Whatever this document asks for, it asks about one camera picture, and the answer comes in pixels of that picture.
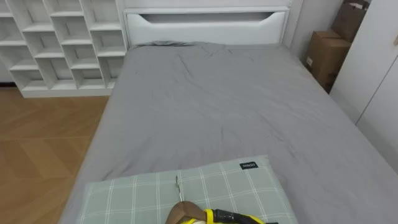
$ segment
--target yellow object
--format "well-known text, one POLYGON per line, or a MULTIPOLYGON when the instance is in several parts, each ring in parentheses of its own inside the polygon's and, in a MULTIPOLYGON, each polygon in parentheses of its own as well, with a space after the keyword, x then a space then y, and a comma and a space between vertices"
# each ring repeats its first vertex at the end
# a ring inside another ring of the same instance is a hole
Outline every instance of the yellow object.
MULTIPOLYGON (((213 211, 212 209, 205 209, 206 215, 207 215, 207 222, 206 224, 218 224, 218 223, 214 223, 214 216, 213 216, 213 211)), ((261 221, 259 218, 252 216, 252 215, 246 215, 249 216, 250 218, 254 219, 256 222, 260 223, 260 224, 265 224, 263 221, 261 221)), ((196 222, 196 219, 192 218, 189 221, 183 222, 182 224, 193 224, 194 222, 196 222)))

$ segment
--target white wardrobe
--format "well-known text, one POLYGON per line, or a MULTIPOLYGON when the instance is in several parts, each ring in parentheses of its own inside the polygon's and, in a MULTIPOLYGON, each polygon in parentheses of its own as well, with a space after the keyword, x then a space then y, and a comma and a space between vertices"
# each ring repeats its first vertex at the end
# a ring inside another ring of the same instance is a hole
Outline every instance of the white wardrobe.
POLYGON ((372 1, 330 96, 398 173, 397 8, 372 1))

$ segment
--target floorboard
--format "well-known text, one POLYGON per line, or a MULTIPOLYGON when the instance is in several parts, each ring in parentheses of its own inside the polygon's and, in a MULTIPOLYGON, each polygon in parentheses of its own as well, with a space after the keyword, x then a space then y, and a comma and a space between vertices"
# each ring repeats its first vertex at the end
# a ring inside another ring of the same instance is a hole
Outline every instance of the floorboard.
POLYGON ((0 223, 58 222, 107 100, 0 89, 0 223))

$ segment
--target metal hook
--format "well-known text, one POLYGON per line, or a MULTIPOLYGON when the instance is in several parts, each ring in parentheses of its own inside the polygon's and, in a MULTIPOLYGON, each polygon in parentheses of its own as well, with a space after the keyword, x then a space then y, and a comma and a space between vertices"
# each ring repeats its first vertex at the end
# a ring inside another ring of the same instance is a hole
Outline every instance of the metal hook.
POLYGON ((177 175, 175 176, 175 184, 176 184, 176 186, 178 188, 178 193, 180 194, 180 202, 182 202, 183 200, 182 200, 181 188, 180 188, 180 183, 178 181, 178 176, 177 175))

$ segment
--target fabric label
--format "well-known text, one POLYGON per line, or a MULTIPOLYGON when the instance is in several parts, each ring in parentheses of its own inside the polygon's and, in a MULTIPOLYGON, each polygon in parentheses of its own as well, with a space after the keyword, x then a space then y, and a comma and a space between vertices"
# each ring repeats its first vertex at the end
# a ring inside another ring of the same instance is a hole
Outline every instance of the fabric label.
POLYGON ((312 59, 310 57, 307 57, 307 64, 309 66, 312 66, 312 59))
POLYGON ((253 169, 253 168, 258 168, 256 162, 245 162, 240 164, 242 169, 253 169))

